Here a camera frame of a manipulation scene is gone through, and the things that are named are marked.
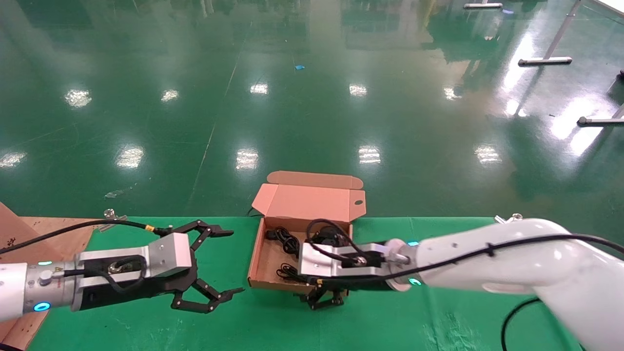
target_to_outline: blue led ring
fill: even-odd
[[[35,305],[35,307],[33,307],[33,310],[35,310],[35,312],[43,312],[45,310],[49,310],[50,306],[49,302],[39,302]]]

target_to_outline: cable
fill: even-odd
[[[250,207],[249,211],[247,211],[247,214],[245,214],[245,217],[259,217],[259,216],[263,216],[263,214],[261,214],[261,213],[250,215],[253,210],[254,210],[254,208]]]
[[[25,242],[21,242],[19,244],[7,247],[5,249],[0,249],[0,255],[6,254],[7,252],[11,252],[11,251],[14,251],[14,250],[17,250],[17,249],[21,249],[21,248],[26,247],[28,245],[35,244],[36,242],[40,242],[40,241],[43,241],[43,240],[46,240],[46,239],[50,239],[51,237],[55,237],[57,235],[61,235],[61,234],[66,233],[66,232],[70,232],[72,230],[76,230],[76,229],[80,229],[80,228],[84,228],[84,227],[90,227],[92,225],[99,225],[99,224],[129,225],[131,227],[145,229],[147,231],[153,232],[154,234],[157,234],[157,235],[160,235],[160,236],[165,236],[165,235],[171,233],[171,229],[169,229],[169,228],[155,228],[155,227],[152,227],[151,225],[148,225],[148,224],[131,222],[129,220],[97,219],[97,220],[90,220],[88,222],[83,222],[83,223],[70,225],[69,227],[65,227],[65,228],[61,228],[59,230],[55,230],[54,232],[50,232],[50,233],[42,235],[40,237],[36,237],[34,239],[27,240]]]
[[[306,282],[306,278],[299,275],[297,268],[294,268],[292,265],[287,263],[282,263],[280,269],[276,270],[275,273],[284,280],[300,283]]]
[[[145,274],[147,271],[147,263],[145,261],[145,257],[141,256],[141,255],[133,255],[133,256],[128,256],[128,257],[124,257],[123,259],[120,259],[116,262],[115,266],[117,268],[128,264],[130,262],[133,261],[138,261],[139,265],[141,266],[141,271],[139,273],[139,278],[137,280],[134,281],[134,283],[126,286],[126,287],[121,287],[119,286],[119,284],[113,279],[113,277],[110,276],[110,274],[108,272],[103,272],[101,270],[94,270],[94,269],[72,269],[72,270],[65,270],[64,271],[64,277],[72,277],[74,275],[95,275],[95,276],[99,276],[102,277],[104,279],[106,279],[106,281],[108,281],[108,283],[110,284],[110,287],[113,288],[113,290],[115,290],[116,292],[120,293],[120,294],[126,294],[132,290],[135,290],[136,288],[140,287],[144,280],[145,280]]]
[[[621,254],[624,254],[623,246],[618,245],[612,241],[603,239],[601,237],[595,237],[592,235],[580,235],[580,234],[551,234],[551,235],[544,235],[541,237],[531,237],[531,238],[526,238],[526,239],[512,240],[508,242],[503,242],[501,244],[487,243],[487,247],[484,249],[469,252],[467,254],[460,255],[452,259],[444,260],[436,264],[425,265],[422,267],[408,269],[402,272],[397,272],[397,273],[388,274],[388,275],[380,275],[379,277],[362,278],[362,279],[328,278],[328,279],[318,279],[317,282],[318,284],[321,284],[322,282],[332,282],[333,284],[366,284],[366,283],[380,282],[380,281],[384,281],[388,279],[403,277],[405,275],[411,275],[411,274],[424,272],[426,270],[440,268],[445,265],[456,264],[456,263],[459,263],[460,261],[471,259],[473,257],[477,257],[480,255],[488,255],[488,256],[493,257],[495,255],[494,250],[506,249],[508,247],[513,247],[513,246],[535,244],[538,242],[555,241],[555,240],[581,240],[584,242],[594,242],[597,244],[602,244],[604,246],[610,247],[611,249],[616,250],[617,252]]]
[[[505,340],[505,336],[506,336],[506,333],[507,333],[507,327],[509,326],[509,322],[511,322],[512,318],[518,312],[520,312],[520,310],[522,310],[524,307],[526,307],[528,305],[532,305],[532,304],[534,304],[536,302],[541,302],[541,300],[538,299],[538,298],[526,300],[525,302],[522,302],[522,303],[518,304],[518,306],[514,307],[514,309],[511,310],[511,312],[509,312],[507,314],[507,316],[505,317],[505,322],[503,322],[503,326],[500,329],[500,347],[502,347],[503,351],[508,351],[507,350],[507,341]]]
[[[23,351],[22,349],[18,349],[17,347],[13,347],[11,345],[3,344],[0,342],[0,350],[1,351]]]
[[[292,236],[288,229],[284,227],[277,227],[273,230],[266,232],[266,238],[269,240],[279,240],[281,242],[281,248],[290,255],[295,255],[299,259],[299,240]]]
[[[335,224],[334,222],[328,220],[328,219],[315,219],[313,221],[310,222],[310,224],[308,224],[308,228],[306,228],[306,242],[310,244],[310,246],[312,246],[312,248],[320,253],[322,253],[323,255],[332,258],[334,260],[338,260],[341,262],[357,262],[355,258],[352,257],[345,257],[342,255],[337,255],[334,254],[332,252],[327,252],[323,249],[321,249],[320,247],[316,246],[315,243],[312,242],[312,238],[310,236],[310,232],[312,231],[312,227],[315,224],[319,224],[319,223],[325,223],[325,224],[329,224],[330,227],[333,227],[334,229],[337,230],[337,234],[340,235],[341,237],[343,237],[347,243],[349,243],[349,245],[357,252],[360,254],[360,256],[364,257],[365,259],[369,258],[368,255],[362,251],[354,242],[353,240],[351,240],[351,238],[344,232],[344,230],[338,226],[338,224]]]

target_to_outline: green table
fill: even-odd
[[[194,219],[132,218],[174,227]],[[245,292],[208,315],[172,310],[171,295],[77,313],[67,307],[53,310],[29,350],[500,350],[505,315],[527,299],[423,285],[406,293],[353,292],[342,307],[311,311],[292,294],[248,288],[258,218],[202,220],[235,234],[201,247],[200,277],[217,289],[246,287]],[[421,240],[490,223],[491,218],[361,218],[354,233],[356,242]],[[140,246],[154,239],[147,232],[117,226],[96,232],[88,250]],[[201,299],[190,290],[187,294],[187,299]],[[543,305],[519,313],[507,335],[510,351],[580,350]]]

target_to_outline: box flap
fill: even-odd
[[[348,223],[366,213],[363,190],[262,184],[253,208],[267,217]]]
[[[266,180],[272,184],[303,185],[335,189],[362,189],[364,182],[352,175],[275,171]]]

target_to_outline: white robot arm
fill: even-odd
[[[385,287],[404,292],[421,282],[450,289],[537,295],[589,350],[621,349],[624,345],[621,331],[624,262],[581,240],[565,240],[564,237],[563,240],[526,243],[532,238],[553,234],[572,236],[553,222],[525,219],[418,243],[391,239],[358,245],[365,256],[351,246],[307,242],[301,246],[299,272],[311,277],[308,282],[319,290],[319,297],[320,292],[324,294],[335,289],[379,290]],[[503,249],[497,247],[518,240],[525,243]],[[355,258],[354,263],[328,257],[318,249]],[[461,258],[479,251],[481,253],[471,258]],[[423,267],[430,268],[408,274]]]
[[[187,232],[192,230],[199,236],[189,244]],[[85,251],[67,262],[0,264],[0,322],[54,307],[70,306],[78,311],[162,294],[173,295],[173,309],[213,312],[244,289],[219,292],[198,278],[195,251],[209,238],[232,234],[219,225],[197,220],[162,229],[161,238],[146,246]],[[199,291],[208,302],[183,300],[189,288]]]

